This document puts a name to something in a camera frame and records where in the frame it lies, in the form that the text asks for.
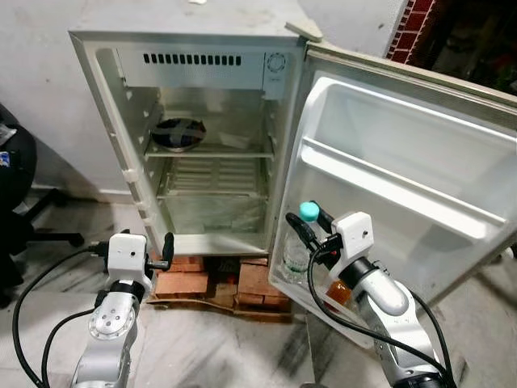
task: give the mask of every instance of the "teal bottle cap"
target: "teal bottle cap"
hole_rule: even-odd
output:
[[[320,208],[313,202],[302,202],[300,204],[300,218],[305,222],[313,222],[317,220]]]

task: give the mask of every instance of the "black chair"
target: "black chair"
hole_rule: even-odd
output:
[[[0,166],[0,308],[7,306],[11,298],[6,291],[23,283],[22,274],[11,255],[27,248],[29,241],[68,241],[79,247],[84,238],[79,233],[38,233],[31,222],[50,204],[65,205],[66,196],[56,189],[25,214],[13,211],[27,195],[36,171],[36,142],[34,137],[0,104],[0,124],[16,129],[16,134],[0,152],[10,159],[9,166]]]

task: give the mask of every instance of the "water bottle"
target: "water bottle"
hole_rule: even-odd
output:
[[[300,204],[299,217],[307,222],[316,234],[318,241],[322,232],[317,224],[319,207],[313,202]],[[305,284],[307,282],[307,268],[309,266],[309,250],[298,237],[296,231],[289,226],[284,244],[284,262],[281,268],[284,279],[293,284]]]

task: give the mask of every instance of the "red brick wall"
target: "red brick wall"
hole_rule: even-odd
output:
[[[409,0],[386,57],[406,63],[426,24],[435,0]]]

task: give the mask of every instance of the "refrigerator top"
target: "refrigerator top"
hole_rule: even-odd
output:
[[[111,0],[86,6],[71,30],[297,38],[285,23],[304,19],[297,0]]]

